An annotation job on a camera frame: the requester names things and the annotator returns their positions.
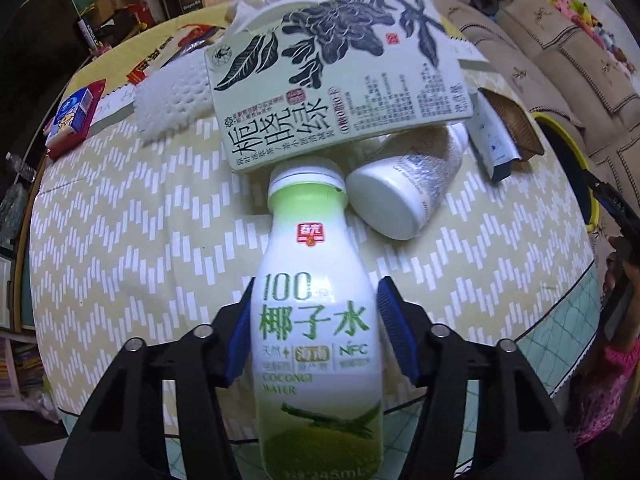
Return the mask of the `red blue tissue box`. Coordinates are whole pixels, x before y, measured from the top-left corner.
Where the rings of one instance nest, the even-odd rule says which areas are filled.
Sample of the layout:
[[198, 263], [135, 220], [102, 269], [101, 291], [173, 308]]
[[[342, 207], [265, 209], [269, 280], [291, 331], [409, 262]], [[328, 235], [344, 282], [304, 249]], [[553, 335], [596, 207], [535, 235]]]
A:
[[87, 139], [105, 84], [105, 79], [93, 81], [61, 103], [46, 139], [47, 155], [51, 160], [55, 162]]

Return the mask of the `white blue flat box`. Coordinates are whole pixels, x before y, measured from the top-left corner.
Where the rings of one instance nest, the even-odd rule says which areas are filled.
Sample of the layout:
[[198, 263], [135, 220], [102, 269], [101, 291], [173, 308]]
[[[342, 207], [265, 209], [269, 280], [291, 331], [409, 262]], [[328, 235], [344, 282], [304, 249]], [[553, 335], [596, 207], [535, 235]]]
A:
[[510, 177], [514, 162], [521, 159], [506, 124], [482, 92], [470, 94], [473, 115], [466, 122], [469, 137], [486, 174], [498, 183]]

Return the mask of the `white plastic bag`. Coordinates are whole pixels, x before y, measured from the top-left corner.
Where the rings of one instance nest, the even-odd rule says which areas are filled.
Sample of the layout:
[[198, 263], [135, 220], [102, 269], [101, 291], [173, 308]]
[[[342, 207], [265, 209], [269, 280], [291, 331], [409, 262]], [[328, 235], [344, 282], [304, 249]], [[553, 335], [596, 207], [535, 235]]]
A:
[[269, 25], [288, 12], [314, 6], [324, 0], [233, 0], [226, 14], [229, 25], [226, 35], [255, 30]]

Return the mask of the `beige sofa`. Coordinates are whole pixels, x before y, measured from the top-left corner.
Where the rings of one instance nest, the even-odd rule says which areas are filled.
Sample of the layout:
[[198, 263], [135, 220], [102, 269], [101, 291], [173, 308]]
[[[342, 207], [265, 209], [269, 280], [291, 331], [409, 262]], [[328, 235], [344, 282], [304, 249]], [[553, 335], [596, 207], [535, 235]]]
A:
[[639, 197], [639, 92], [608, 52], [546, 0], [506, 0], [493, 18], [471, 0], [433, 0], [530, 110], [560, 115], [631, 202]]

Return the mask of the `green coconut water bottle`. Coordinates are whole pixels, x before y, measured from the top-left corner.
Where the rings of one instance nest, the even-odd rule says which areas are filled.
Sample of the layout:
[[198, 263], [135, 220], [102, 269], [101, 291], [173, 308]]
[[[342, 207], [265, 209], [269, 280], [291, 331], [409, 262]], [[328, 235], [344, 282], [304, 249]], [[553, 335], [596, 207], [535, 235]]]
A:
[[340, 168], [281, 162], [250, 297], [257, 431], [273, 479], [370, 479], [383, 460], [383, 365], [369, 274]]

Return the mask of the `green tea carton box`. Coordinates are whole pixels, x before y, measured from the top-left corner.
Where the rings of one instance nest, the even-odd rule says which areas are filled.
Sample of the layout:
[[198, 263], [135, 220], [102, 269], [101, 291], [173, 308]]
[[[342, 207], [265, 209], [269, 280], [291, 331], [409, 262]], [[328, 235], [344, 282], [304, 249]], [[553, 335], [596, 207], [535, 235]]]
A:
[[432, 0], [322, 1], [224, 38], [205, 58], [236, 172], [472, 115]]

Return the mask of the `patterned table cloth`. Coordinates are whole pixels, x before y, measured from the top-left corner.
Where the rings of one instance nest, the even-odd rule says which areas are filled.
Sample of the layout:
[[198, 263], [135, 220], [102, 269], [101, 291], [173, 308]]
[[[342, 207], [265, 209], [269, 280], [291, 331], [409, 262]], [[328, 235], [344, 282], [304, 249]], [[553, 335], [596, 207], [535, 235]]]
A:
[[[269, 169], [235, 174], [213, 116], [147, 144], [134, 118], [104, 128], [44, 173], [30, 222], [40, 356], [73, 425], [120, 347], [162, 344], [238, 300], [267, 248]], [[346, 214], [372, 282], [462, 337], [514, 339], [550, 392], [593, 342], [596, 260], [570, 181], [547, 150], [492, 183], [472, 152], [412, 240]]]

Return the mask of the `brown plastic food tray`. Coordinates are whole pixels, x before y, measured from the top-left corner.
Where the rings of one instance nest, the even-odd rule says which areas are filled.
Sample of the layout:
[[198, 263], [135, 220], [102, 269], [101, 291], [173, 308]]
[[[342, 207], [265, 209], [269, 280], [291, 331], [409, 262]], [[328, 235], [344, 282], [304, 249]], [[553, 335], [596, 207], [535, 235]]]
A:
[[544, 147], [533, 124], [530, 122], [525, 110], [517, 102], [486, 88], [480, 88], [480, 93], [506, 126], [506, 130], [510, 133], [512, 141], [518, 149], [521, 160], [528, 162], [534, 156], [542, 156], [544, 154]]

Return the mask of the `white plastic jar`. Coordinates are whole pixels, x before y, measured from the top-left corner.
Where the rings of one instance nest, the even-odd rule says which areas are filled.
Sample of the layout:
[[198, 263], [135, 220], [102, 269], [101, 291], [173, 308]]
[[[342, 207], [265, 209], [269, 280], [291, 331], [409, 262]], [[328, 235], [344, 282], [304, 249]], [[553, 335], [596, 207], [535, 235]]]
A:
[[349, 203], [376, 232], [412, 240], [460, 170], [468, 143], [462, 122], [392, 134], [347, 176]]

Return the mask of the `white foam fruit net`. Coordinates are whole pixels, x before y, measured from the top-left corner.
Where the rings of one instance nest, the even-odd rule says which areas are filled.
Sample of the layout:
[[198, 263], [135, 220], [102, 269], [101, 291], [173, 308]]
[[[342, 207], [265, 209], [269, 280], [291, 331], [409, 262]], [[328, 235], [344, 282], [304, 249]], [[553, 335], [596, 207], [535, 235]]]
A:
[[134, 119], [144, 144], [183, 132], [213, 112], [203, 51], [167, 64], [146, 77], [134, 92]]

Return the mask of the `yellow rimmed dark trash bin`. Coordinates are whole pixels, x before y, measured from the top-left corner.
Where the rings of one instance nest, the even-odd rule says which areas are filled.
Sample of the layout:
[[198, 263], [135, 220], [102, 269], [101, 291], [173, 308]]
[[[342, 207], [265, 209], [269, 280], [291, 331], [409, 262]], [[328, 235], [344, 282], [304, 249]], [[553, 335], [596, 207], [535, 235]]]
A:
[[587, 232], [594, 232], [600, 219], [600, 206], [585, 179], [584, 171], [588, 169], [588, 162], [572, 136], [573, 124], [552, 112], [536, 110], [532, 115], [570, 182]]

